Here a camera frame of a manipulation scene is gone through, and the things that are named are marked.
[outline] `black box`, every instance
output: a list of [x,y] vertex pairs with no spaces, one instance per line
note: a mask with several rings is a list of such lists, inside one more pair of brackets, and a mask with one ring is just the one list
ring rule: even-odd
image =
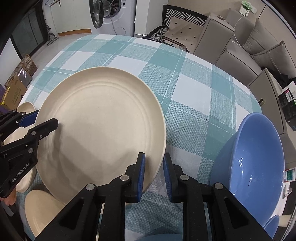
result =
[[286,122],[296,131],[296,100],[294,99],[289,89],[285,90],[284,93],[279,95],[279,101],[283,108]]

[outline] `barcode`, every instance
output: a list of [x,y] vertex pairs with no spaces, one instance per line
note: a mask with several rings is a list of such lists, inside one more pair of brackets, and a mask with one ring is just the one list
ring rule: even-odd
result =
[[293,98],[292,98],[292,96],[291,96],[291,94],[290,94],[290,92],[288,91],[288,92],[286,92],[286,97],[287,97],[287,100],[288,100],[288,102],[290,102],[290,101],[292,101],[293,100]]

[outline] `blue gripper pad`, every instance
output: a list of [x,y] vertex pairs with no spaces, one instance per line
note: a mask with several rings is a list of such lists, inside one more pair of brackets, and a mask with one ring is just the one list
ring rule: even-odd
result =
[[139,179],[138,179],[138,190],[137,190],[138,202],[140,201],[142,197],[142,192],[143,192],[145,165],[146,165],[146,157],[145,157],[145,153],[143,153],[141,165],[140,165]]
[[19,126],[21,127],[27,127],[35,123],[37,114],[39,110],[35,110],[31,112],[30,114],[27,114],[20,122]]
[[171,201],[171,198],[172,198],[172,182],[171,182],[171,179],[170,179],[170,172],[169,172],[169,169],[168,169],[168,163],[167,163],[167,160],[166,160],[165,156],[163,157],[163,172],[164,172],[164,175],[165,175],[165,185],[166,185],[166,188],[167,188],[168,198]]

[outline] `washing machine door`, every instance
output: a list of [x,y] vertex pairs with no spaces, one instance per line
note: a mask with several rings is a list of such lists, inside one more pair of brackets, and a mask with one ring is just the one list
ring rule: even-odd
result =
[[89,0],[89,10],[94,27],[101,27],[104,20],[103,0]]

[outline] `wooden baseboard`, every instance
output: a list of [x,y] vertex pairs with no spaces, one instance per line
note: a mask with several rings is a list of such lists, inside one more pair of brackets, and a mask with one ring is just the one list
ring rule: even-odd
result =
[[62,33],[59,33],[59,36],[65,36],[70,34],[91,34],[91,29],[87,28],[87,29],[78,29],[78,30],[62,32]]

